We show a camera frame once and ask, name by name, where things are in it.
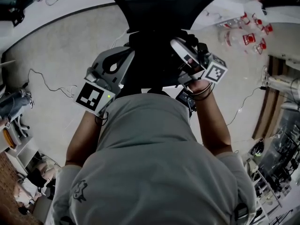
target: concrete floor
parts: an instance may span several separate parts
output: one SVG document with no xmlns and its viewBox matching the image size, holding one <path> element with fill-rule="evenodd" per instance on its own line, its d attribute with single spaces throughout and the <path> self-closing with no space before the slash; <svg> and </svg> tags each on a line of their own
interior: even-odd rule
<svg viewBox="0 0 300 225">
<path fill-rule="evenodd" d="M 44 74 L 52 89 L 76 85 L 84 78 L 86 69 L 98 54 L 109 49 L 127 27 L 124 15 L 115 6 L 90 10 L 54 22 L 7 52 L 7 60 L 16 60 L 15 64 L 7 68 L 7 82 L 16 88 L 22 86 L 32 68 Z M 268 57 L 228 50 L 219 43 L 215 27 L 193 33 L 228 65 L 229 71 L 215 87 L 214 93 L 225 121 L 229 123 L 245 97 L 260 86 L 261 71 Z M 125 35 L 117 46 L 127 41 L 128 35 Z M 30 132 L 41 152 L 63 165 L 68 144 L 84 110 L 60 91 L 50 92 L 40 75 L 30 73 L 27 90 L 33 95 L 35 107 L 24 113 L 23 121 L 30 126 Z M 176 96 L 180 89 L 166 91 Z M 254 144 L 251 135 L 258 120 L 263 96 L 263 91 L 255 91 L 229 126 L 233 150 L 239 150 L 240 154 L 247 153 Z M 191 119 L 191 128 L 201 142 L 196 114 Z"/>
</svg>

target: person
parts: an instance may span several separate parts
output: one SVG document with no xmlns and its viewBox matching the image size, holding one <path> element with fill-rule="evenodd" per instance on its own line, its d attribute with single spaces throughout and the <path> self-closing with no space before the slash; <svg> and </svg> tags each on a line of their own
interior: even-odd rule
<svg viewBox="0 0 300 225">
<path fill-rule="evenodd" d="M 235 224 L 238 208 L 249 223 L 254 187 L 212 91 L 197 95 L 208 85 L 190 85 L 204 146 L 188 109 L 162 91 L 122 91 L 101 135 L 99 119 L 86 112 L 57 176 L 53 224 Z"/>
<path fill-rule="evenodd" d="M 46 187 L 56 173 L 55 168 L 46 170 L 47 163 L 41 163 L 22 182 L 16 182 L 14 197 L 18 203 L 19 212 L 23 215 L 26 215 L 30 205 L 42 196 L 43 188 Z"/>
</svg>

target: mesh backrest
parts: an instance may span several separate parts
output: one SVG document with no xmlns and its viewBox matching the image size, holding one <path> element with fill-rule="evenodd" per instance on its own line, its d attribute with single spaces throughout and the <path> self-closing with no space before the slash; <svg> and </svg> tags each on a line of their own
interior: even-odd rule
<svg viewBox="0 0 300 225">
<path fill-rule="evenodd" d="M 130 32 L 164 28 L 191 29 L 197 16 L 213 0 L 115 0 Z"/>
</svg>

